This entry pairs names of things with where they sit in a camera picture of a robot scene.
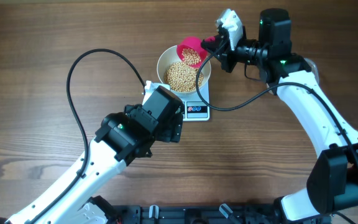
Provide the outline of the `pink plastic scoop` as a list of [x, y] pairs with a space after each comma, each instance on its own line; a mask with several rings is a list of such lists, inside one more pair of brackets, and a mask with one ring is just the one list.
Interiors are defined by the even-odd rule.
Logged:
[[199, 69], [208, 56], [212, 54], [212, 52], [202, 48], [201, 43], [201, 39], [190, 36], [184, 38], [177, 45], [177, 55], [185, 65]]

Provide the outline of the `white round bowl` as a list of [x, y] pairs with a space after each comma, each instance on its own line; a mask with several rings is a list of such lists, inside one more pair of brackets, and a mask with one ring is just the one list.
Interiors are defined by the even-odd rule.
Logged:
[[181, 61], [177, 55], [177, 46], [170, 47], [160, 56], [157, 62], [157, 75], [161, 83], [165, 83], [164, 74], [169, 65]]

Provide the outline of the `clear plastic container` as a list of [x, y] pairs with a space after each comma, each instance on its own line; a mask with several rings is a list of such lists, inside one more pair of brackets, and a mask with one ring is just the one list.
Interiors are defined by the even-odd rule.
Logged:
[[319, 85], [317, 66], [308, 58], [281, 60], [268, 71], [272, 80], [267, 82], [267, 88], [272, 95], [277, 95], [277, 85], [281, 83], [297, 83], [308, 88]]

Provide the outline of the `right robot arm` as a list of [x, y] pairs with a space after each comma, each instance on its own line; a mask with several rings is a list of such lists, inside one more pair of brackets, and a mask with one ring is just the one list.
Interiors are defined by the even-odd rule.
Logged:
[[201, 47], [231, 72], [253, 65], [267, 91], [293, 111], [317, 155], [306, 187], [277, 198], [274, 223], [316, 221], [358, 206], [358, 131], [338, 113], [320, 89], [309, 63], [291, 50], [291, 20], [284, 9], [260, 13], [259, 37], [248, 39], [238, 15], [226, 9], [216, 20], [217, 35]]

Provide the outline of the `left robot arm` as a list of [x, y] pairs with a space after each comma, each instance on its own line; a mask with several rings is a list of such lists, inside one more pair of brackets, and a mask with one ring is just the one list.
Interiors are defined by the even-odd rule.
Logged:
[[142, 104], [107, 115], [86, 152], [39, 198], [0, 223], [111, 222], [106, 204], [92, 202], [92, 195], [134, 159], [151, 157], [155, 141], [178, 142], [183, 112], [181, 99], [158, 86]]

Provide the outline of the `white digital kitchen scale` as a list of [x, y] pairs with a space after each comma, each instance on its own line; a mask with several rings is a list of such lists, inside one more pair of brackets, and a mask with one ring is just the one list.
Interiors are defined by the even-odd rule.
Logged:
[[200, 99], [196, 91], [185, 93], [172, 90], [185, 105], [184, 121], [208, 121], [210, 108]]

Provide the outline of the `yellow soybeans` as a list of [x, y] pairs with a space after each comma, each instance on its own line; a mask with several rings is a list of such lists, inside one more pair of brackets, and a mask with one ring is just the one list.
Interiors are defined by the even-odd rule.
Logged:
[[174, 91], [195, 91], [196, 75], [199, 69], [192, 67], [192, 65], [201, 62], [201, 57], [193, 49], [183, 49], [181, 55], [184, 61], [174, 62], [169, 65], [164, 74], [164, 81]]

